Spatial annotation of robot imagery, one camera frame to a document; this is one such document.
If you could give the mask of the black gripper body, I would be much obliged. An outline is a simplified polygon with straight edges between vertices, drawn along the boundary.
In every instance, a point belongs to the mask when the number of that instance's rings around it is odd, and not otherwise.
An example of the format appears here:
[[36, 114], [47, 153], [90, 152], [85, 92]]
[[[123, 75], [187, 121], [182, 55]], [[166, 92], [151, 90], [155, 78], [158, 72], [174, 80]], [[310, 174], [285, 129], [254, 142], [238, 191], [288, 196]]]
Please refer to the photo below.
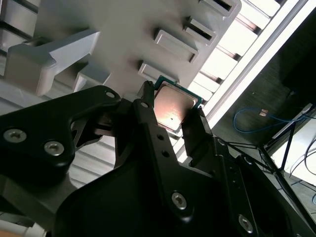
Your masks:
[[181, 168], [183, 196], [193, 213], [188, 222], [165, 207], [153, 174], [138, 162], [124, 165], [78, 189], [59, 207], [54, 237], [235, 237], [215, 180]]

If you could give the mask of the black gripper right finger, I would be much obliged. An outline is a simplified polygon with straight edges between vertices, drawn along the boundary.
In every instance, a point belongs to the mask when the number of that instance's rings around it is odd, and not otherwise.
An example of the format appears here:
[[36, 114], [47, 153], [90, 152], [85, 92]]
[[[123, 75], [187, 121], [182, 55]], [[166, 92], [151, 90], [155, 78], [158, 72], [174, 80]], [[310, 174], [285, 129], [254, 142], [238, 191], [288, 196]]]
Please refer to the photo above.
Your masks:
[[202, 109], [182, 123], [195, 172], [196, 233], [211, 237], [313, 237], [316, 223], [263, 148], [258, 161], [215, 136]]

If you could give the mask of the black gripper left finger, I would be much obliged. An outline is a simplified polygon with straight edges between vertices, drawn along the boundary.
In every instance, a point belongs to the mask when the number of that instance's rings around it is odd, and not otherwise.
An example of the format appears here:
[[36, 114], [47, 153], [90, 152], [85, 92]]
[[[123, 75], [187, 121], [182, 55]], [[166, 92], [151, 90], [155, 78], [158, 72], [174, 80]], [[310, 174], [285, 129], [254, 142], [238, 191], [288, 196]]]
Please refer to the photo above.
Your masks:
[[1, 116], [1, 173], [49, 188], [65, 179], [79, 148], [102, 135], [113, 136], [113, 170], [133, 162], [149, 169], [161, 203], [176, 206], [175, 216], [189, 221], [193, 209], [182, 194], [181, 166], [154, 114], [154, 91], [152, 82], [144, 82], [141, 97], [128, 102], [96, 86]]

